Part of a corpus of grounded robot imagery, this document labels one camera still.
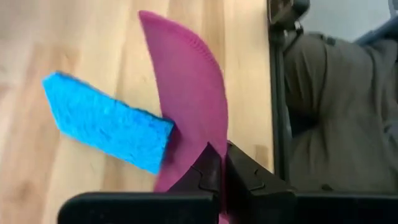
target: wooden table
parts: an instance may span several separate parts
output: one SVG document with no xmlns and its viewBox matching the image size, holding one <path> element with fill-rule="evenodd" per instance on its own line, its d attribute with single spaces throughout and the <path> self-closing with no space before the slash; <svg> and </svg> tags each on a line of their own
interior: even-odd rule
<svg viewBox="0 0 398 224">
<path fill-rule="evenodd" d="M 153 175 L 61 135 L 41 86 L 63 70 L 160 115 L 140 9 L 203 37 L 224 71 L 229 139 L 273 170 L 265 0 L 0 0 L 0 223 L 55 223 L 82 192 L 152 189 Z"/>
</svg>

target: wooden surface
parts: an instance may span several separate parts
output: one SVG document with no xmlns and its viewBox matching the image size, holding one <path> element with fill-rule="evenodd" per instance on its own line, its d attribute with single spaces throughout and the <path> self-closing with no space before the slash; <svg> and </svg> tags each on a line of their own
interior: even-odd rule
<svg viewBox="0 0 398 224">
<path fill-rule="evenodd" d="M 82 192 L 152 189 L 153 175 L 61 135 L 40 83 L 63 70 L 160 115 L 140 9 L 203 37 L 224 72 L 229 139 L 273 170 L 265 0 L 0 0 L 0 223 L 55 223 Z"/>
</svg>

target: gray pants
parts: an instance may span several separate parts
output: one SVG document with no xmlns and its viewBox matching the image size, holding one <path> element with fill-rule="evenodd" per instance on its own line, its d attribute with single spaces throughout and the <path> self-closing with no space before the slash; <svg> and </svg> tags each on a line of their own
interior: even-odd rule
<svg viewBox="0 0 398 224">
<path fill-rule="evenodd" d="M 286 102 L 318 120 L 294 137 L 290 183 L 303 191 L 398 191 L 398 45 L 303 35 L 285 56 Z"/>
</svg>

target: floor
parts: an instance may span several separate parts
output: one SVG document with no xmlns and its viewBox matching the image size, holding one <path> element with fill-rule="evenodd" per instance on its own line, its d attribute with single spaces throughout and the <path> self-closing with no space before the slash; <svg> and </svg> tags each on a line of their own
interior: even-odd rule
<svg viewBox="0 0 398 224">
<path fill-rule="evenodd" d="M 0 223 L 54 224 L 83 192 L 152 190 L 154 175 L 60 134 L 41 85 L 62 70 L 161 115 L 141 9 L 203 37 L 224 73 L 228 139 L 273 169 L 265 0 L 0 0 Z"/>
<path fill-rule="evenodd" d="M 308 14 L 302 19 L 306 31 L 354 41 L 385 23 L 396 13 L 395 0 L 311 0 Z"/>
</svg>

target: blue sponge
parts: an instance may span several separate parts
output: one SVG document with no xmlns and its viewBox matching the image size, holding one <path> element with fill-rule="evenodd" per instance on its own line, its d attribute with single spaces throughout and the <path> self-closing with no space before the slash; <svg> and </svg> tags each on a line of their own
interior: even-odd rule
<svg viewBox="0 0 398 224">
<path fill-rule="evenodd" d="M 157 174 L 173 122 L 128 107 L 60 72 L 43 80 L 61 132 Z"/>
</svg>

